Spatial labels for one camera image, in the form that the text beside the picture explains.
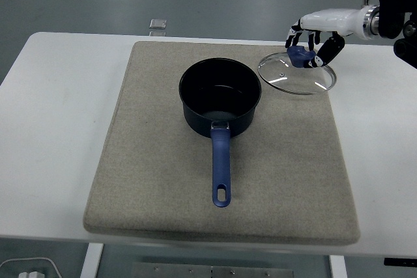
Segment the robot hand, white shell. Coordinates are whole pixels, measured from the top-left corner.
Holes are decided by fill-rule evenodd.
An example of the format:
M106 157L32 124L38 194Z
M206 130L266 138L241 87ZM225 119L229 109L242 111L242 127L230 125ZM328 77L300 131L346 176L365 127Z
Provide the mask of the robot hand, white shell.
M318 68L333 61L345 37L367 40L366 9L326 9L302 16L289 29L285 48L293 66Z

